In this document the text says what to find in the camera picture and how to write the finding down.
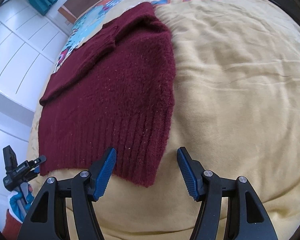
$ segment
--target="metal pivot bolt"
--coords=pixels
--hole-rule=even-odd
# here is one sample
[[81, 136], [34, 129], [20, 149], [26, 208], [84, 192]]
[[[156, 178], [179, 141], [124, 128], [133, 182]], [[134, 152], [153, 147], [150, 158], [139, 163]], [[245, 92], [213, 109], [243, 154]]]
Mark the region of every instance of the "metal pivot bolt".
[[88, 175], [89, 175], [89, 171], [81, 171], [80, 172], [80, 177], [85, 178], [85, 177], [88, 177]]
[[239, 177], [239, 181], [242, 182], [242, 183], [246, 183], [248, 180], [247, 180], [246, 177], [240, 176], [240, 177]]
[[53, 177], [50, 177], [47, 179], [48, 184], [54, 183], [55, 179]]
[[204, 173], [203, 173], [205, 176], [207, 176], [207, 177], [211, 177], [212, 175], [213, 175], [213, 172], [212, 171], [209, 171], [209, 170], [206, 170], [206, 171], [204, 171]]

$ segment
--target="white and blue glove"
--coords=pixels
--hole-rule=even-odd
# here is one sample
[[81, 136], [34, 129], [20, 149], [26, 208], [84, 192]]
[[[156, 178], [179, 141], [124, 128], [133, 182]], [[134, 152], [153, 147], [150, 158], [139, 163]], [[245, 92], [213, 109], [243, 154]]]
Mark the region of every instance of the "white and blue glove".
[[[18, 206], [18, 200], [21, 199], [22, 199], [22, 193], [16, 192], [15, 190], [11, 191], [10, 194], [8, 195], [9, 213], [14, 219], [19, 221], [20, 223], [22, 223], [23, 220], [25, 219]], [[34, 196], [32, 195], [32, 187], [30, 186], [30, 184], [28, 184], [28, 195], [26, 196], [27, 204], [24, 206], [24, 209], [26, 211], [29, 210], [33, 200], [34, 200]]]

